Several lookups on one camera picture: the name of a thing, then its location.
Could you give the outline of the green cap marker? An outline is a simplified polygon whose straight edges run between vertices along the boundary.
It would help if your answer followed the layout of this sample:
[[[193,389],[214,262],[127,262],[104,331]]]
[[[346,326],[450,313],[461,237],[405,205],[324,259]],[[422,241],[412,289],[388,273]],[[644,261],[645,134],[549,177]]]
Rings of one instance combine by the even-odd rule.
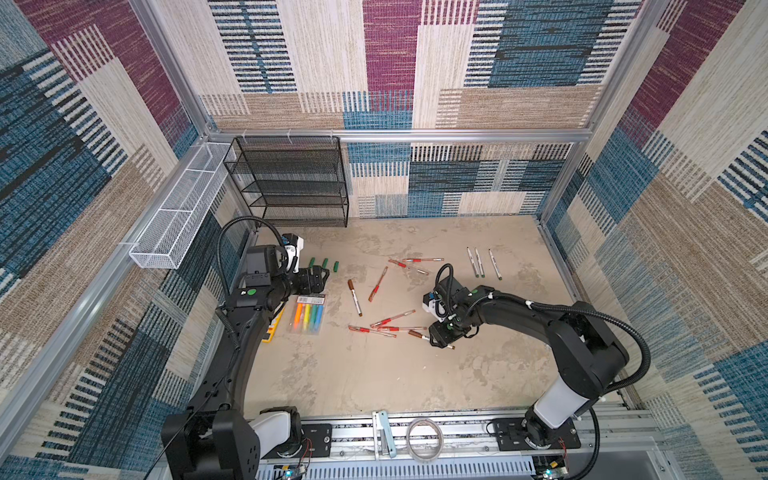
[[[473,273],[474,273],[476,278],[479,278],[479,271],[478,271],[478,268],[477,268],[477,265],[476,265],[473,253],[472,253],[472,251],[471,251],[471,249],[469,247],[466,247],[466,250],[467,250],[467,254],[468,254],[468,257],[469,257],[472,269],[473,269]]]
[[[494,270],[494,273],[495,273],[495,275],[496,275],[496,278],[497,278],[499,281],[502,281],[502,280],[503,280],[503,276],[502,276],[502,273],[501,273],[501,271],[500,271],[500,268],[499,268],[499,266],[498,266],[497,260],[496,260],[496,258],[495,258],[495,256],[494,256],[494,254],[493,254],[493,251],[492,251],[492,249],[490,249],[490,248],[488,249],[488,255],[489,255],[489,258],[490,258],[490,260],[491,260],[491,265],[492,265],[492,267],[493,267],[493,270]]]
[[[477,248],[475,248],[474,250],[475,250],[475,258],[476,258],[476,262],[477,262],[477,268],[478,268],[479,275],[480,275],[481,278],[485,278],[485,269],[484,269],[484,265],[482,263],[482,259],[481,259],[479,250]]]

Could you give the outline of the brown cap marker bottom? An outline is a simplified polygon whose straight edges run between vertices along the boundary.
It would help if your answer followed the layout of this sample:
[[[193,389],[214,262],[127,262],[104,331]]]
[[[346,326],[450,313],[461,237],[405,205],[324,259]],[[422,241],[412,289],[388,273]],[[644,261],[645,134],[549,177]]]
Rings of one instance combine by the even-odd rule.
[[[416,331],[416,330],[409,330],[409,331],[408,331],[408,334],[409,334],[410,336],[413,336],[413,337],[415,337],[415,338],[418,338],[418,339],[421,339],[421,340],[425,340],[425,341],[427,341],[427,342],[428,342],[430,345],[432,345],[432,346],[435,346],[435,347],[438,347],[438,348],[441,348],[441,349],[444,349],[444,348],[448,348],[448,349],[450,349],[450,350],[455,350],[455,346],[453,346],[453,345],[450,345],[450,344],[446,344],[446,345],[438,344],[438,343],[437,343],[435,340],[433,340],[433,339],[432,339],[430,336],[428,336],[428,335],[425,335],[424,333],[421,333],[421,332],[419,332],[419,331]]]

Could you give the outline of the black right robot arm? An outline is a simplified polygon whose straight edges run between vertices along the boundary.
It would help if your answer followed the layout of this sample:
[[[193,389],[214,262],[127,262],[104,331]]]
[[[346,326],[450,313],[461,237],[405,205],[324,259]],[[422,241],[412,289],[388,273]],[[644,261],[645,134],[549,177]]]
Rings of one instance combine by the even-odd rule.
[[[651,351],[641,334],[592,305],[535,302],[485,285],[469,289],[455,279],[450,264],[438,270],[422,307],[436,318],[428,334],[436,348],[473,338],[483,325],[508,328],[550,347],[558,376],[518,428],[532,449],[551,447],[573,416],[604,395],[635,384],[651,366]]]

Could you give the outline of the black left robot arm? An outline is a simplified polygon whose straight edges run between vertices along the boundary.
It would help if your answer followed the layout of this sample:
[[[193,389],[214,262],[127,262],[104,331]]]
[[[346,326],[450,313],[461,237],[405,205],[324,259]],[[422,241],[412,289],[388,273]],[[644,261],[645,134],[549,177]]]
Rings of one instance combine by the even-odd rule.
[[[225,332],[197,391],[180,414],[166,418],[162,457],[174,479],[253,479],[269,453],[291,458],[310,442],[294,406],[243,413],[247,384],[268,327],[293,296],[321,294],[330,276],[321,266],[298,265],[303,241],[274,235],[273,245],[250,247],[245,269],[224,280],[215,314]]]

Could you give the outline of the red gel pen bottom middle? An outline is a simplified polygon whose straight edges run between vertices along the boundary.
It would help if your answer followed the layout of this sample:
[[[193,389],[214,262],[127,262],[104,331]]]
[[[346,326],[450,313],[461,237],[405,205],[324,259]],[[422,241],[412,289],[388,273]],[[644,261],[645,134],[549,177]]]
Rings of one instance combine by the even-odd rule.
[[[407,331],[427,331],[429,327],[426,326],[409,326],[409,327],[397,327],[397,326],[390,326],[390,325],[384,325],[379,327],[374,327],[377,331],[386,331],[386,332],[407,332]]]

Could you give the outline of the red gel pen upright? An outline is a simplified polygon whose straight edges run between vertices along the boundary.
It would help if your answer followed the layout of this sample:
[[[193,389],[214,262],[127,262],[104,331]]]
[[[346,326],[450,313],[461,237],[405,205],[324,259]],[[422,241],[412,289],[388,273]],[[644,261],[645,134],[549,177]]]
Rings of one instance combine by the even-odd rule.
[[[388,267],[385,266],[383,271],[382,271],[382,273],[381,273],[381,275],[380,275],[380,277],[379,277],[379,279],[377,280],[374,288],[372,289],[371,293],[368,296],[368,302],[370,302],[370,303],[373,302],[373,300],[374,300],[376,294],[378,293],[378,291],[380,289],[380,286],[381,286],[381,283],[382,283],[383,279],[385,278],[385,275],[387,274],[387,272],[388,272]]]

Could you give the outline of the red gel pen under marker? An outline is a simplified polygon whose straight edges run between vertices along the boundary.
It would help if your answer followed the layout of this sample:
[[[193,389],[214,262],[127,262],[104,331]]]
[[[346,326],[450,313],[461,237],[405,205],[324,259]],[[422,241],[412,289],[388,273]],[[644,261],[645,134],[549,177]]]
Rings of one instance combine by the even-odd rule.
[[[416,310],[412,309],[412,310],[408,310],[408,311],[405,311],[403,313],[400,313],[400,314],[397,314],[397,315],[394,315],[394,316],[390,316],[388,318],[385,318],[383,320],[380,320],[380,321],[377,321],[375,323],[370,324],[370,328],[372,328],[372,329],[381,328],[383,326],[386,326],[386,325],[390,324],[394,320],[410,316],[410,315],[414,314],[415,312],[416,312]]]

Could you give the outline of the red gel pen bottom left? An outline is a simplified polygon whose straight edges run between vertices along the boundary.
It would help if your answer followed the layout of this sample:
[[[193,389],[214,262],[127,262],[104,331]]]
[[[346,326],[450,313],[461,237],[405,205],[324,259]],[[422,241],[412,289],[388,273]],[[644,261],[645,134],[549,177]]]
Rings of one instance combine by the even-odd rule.
[[[390,333],[390,332],[387,332],[387,331],[381,331],[381,330],[377,330],[377,329],[370,329],[370,328],[362,327],[362,326],[348,325],[348,329],[350,331],[352,331],[352,332],[357,332],[357,333],[376,334],[376,335],[384,336],[384,337],[387,337],[387,338],[397,338],[397,335],[394,334],[394,333]]]

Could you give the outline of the red gel pen top left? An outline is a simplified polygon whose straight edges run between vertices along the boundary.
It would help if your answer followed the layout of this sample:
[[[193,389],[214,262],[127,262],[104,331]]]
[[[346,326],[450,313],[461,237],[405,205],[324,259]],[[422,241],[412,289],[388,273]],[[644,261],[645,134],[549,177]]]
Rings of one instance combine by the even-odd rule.
[[[388,259],[388,262],[393,264],[393,265],[396,265],[396,266],[398,266],[398,267],[400,267],[402,269],[411,270],[411,271],[414,271],[414,272],[416,272],[418,274],[421,274],[421,275],[428,276],[430,274],[430,272],[428,272],[427,270],[421,269],[421,268],[419,268],[419,267],[417,267],[414,264],[409,263],[409,262],[404,262],[404,261],[400,261],[400,260],[396,260],[396,259],[391,259],[391,258]]]

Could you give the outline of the brown cap white marker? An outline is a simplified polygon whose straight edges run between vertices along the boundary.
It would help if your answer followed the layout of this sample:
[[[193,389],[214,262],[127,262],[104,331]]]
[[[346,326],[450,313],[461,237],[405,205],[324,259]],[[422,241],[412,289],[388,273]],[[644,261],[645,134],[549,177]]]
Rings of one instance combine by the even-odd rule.
[[[361,308],[361,305],[360,305],[360,302],[359,302],[359,299],[358,299],[358,296],[357,296],[357,293],[356,293],[356,289],[355,289],[353,280],[352,279],[348,279],[347,280],[347,285],[348,285],[348,288],[349,288],[349,290],[351,292],[351,295],[352,295],[352,300],[353,300],[353,304],[355,306],[356,313],[357,313],[357,315],[359,317],[362,317],[363,316],[363,312],[362,312],[362,308]]]

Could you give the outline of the highlighter set clear case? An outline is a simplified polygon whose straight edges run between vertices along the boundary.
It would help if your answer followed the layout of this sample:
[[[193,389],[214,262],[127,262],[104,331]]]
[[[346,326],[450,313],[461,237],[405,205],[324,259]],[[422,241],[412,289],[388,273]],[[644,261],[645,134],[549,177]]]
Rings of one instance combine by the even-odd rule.
[[[322,326],[325,304],[324,294],[298,296],[294,311],[289,317],[288,331],[293,334],[318,335]]]

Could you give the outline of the yellow calculator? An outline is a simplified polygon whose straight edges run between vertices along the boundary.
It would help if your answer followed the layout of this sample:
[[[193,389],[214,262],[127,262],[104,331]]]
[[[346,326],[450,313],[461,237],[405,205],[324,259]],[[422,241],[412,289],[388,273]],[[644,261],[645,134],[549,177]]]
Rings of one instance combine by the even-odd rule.
[[[270,322],[267,331],[265,332],[264,336],[262,337],[263,343],[270,343],[278,329],[279,323],[284,315],[285,311],[281,310]]]

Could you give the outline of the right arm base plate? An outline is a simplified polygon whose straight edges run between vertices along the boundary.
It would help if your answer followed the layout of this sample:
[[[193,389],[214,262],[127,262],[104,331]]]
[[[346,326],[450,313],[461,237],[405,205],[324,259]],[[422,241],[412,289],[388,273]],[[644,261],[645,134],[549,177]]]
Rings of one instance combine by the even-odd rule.
[[[581,447],[571,419],[557,429],[552,429],[533,418],[496,418],[490,422],[488,432],[495,438],[500,451],[548,450],[562,447],[570,450]]]

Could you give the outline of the aluminium rail bracket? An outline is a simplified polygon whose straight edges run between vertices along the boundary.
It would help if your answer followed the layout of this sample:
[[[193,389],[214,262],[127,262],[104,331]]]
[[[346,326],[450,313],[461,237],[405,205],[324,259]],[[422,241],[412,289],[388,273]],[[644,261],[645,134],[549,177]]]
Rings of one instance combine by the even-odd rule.
[[[392,432],[389,414],[387,411],[374,411],[372,413],[374,429],[374,456],[376,459],[397,457],[397,447]]]

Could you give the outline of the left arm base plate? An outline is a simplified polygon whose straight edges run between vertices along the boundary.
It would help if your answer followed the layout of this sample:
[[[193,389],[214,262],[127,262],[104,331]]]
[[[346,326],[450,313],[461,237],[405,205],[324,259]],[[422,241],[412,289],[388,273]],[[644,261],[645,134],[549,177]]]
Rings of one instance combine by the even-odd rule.
[[[330,423],[305,424],[301,434],[301,448],[291,451],[288,459],[330,457],[333,440],[333,426]]]

